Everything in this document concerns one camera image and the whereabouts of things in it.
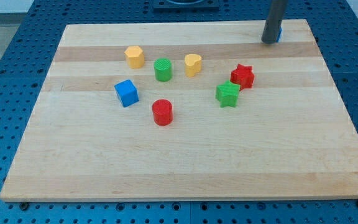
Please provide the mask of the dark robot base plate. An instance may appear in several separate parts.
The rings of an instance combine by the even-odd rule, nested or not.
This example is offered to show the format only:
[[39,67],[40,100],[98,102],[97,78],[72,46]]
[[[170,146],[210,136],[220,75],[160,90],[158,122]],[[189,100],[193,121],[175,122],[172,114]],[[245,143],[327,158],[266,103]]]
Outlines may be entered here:
[[218,9],[219,0],[152,0],[155,11]]

